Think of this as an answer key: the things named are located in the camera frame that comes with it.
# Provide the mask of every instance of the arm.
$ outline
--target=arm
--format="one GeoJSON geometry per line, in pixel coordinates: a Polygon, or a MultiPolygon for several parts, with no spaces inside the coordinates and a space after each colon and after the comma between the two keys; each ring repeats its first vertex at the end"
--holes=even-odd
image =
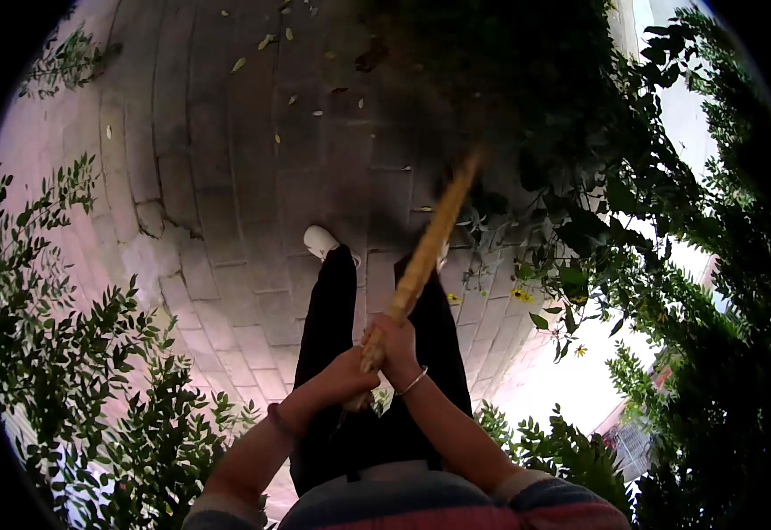
{"type": "MultiPolygon", "coordinates": [[[[361,348],[351,348],[338,355],[321,373],[285,397],[277,407],[277,415],[291,431],[302,434],[320,410],[380,385],[376,374],[359,373],[360,364],[361,348]]],[[[218,462],[205,483],[203,496],[231,498],[256,513],[259,496],[293,447],[293,438],[265,418],[218,462]]]]}
{"type": "MultiPolygon", "coordinates": [[[[421,373],[415,357],[415,330],[411,323],[398,326],[385,315],[375,316],[372,324],[386,337],[383,373],[396,392],[401,392],[421,373]]],[[[529,485],[552,478],[510,461],[494,440],[456,408],[428,376],[401,397],[412,419],[447,465],[486,493],[509,500],[529,485]]]]}

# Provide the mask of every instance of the black pants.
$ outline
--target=black pants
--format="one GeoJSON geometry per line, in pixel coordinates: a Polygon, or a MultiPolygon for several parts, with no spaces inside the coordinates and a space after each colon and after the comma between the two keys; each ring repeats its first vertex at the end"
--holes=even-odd
{"type": "MultiPolygon", "coordinates": [[[[410,258],[395,264],[395,281],[400,281],[410,258]]],[[[327,255],[311,291],[294,388],[352,347],[355,306],[356,267],[349,249],[341,245],[327,255]]],[[[444,395],[472,416],[456,324],[435,272],[409,321],[415,327],[418,363],[428,366],[429,377],[444,395]]],[[[430,469],[441,469],[441,458],[400,397],[394,398],[382,418],[366,409],[348,413],[337,428],[340,417],[340,406],[323,410],[296,444],[291,454],[291,477],[298,495],[332,478],[353,477],[358,470],[387,462],[426,460],[430,469]]]]}

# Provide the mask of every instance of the hand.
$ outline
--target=hand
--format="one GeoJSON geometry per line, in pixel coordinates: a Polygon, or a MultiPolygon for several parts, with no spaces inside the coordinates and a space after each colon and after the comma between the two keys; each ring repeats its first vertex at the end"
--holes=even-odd
{"type": "Polygon", "coordinates": [[[311,397],[322,409],[343,404],[380,386],[380,378],[376,374],[361,373],[360,366],[361,347],[354,346],[303,386],[311,386],[311,397]]]}
{"type": "Polygon", "coordinates": [[[368,342],[374,327],[385,334],[385,359],[380,370],[388,377],[396,392],[402,392],[421,373],[415,356],[415,328],[409,321],[399,326],[390,316],[375,314],[361,340],[363,344],[368,342]]]}

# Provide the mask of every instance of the purple bracelet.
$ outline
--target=purple bracelet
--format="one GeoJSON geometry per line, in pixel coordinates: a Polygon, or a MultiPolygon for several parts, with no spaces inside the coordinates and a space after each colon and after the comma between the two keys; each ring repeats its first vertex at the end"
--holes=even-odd
{"type": "Polygon", "coordinates": [[[276,426],[276,428],[279,429],[285,436],[296,441],[297,435],[295,434],[294,429],[289,427],[288,423],[285,423],[285,420],[283,420],[277,412],[277,407],[279,407],[279,403],[271,403],[267,406],[268,420],[270,420],[270,422],[273,423],[274,426],[276,426]]]}

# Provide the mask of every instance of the bracelet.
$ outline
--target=bracelet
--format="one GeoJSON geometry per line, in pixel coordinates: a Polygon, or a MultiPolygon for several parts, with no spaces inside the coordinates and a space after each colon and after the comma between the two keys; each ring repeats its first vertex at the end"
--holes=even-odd
{"type": "Polygon", "coordinates": [[[288,423],[285,423],[285,420],[283,420],[279,415],[277,412],[277,407],[279,407],[279,403],[271,403],[267,406],[267,419],[273,423],[274,426],[279,429],[285,436],[296,441],[297,434],[294,432],[294,429],[289,427],[288,423]]]}
{"type": "Polygon", "coordinates": [[[423,376],[427,375],[427,367],[426,366],[421,366],[421,368],[423,368],[423,370],[421,371],[421,375],[415,377],[415,380],[410,382],[409,386],[406,387],[403,390],[403,392],[394,392],[395,396],[401,396],[401,395],[405,394],[406,392],[412,390],[412,387],[414,387],[416,384],[418,384],[418,381],[420,381],[423,378],[423,376]]]}

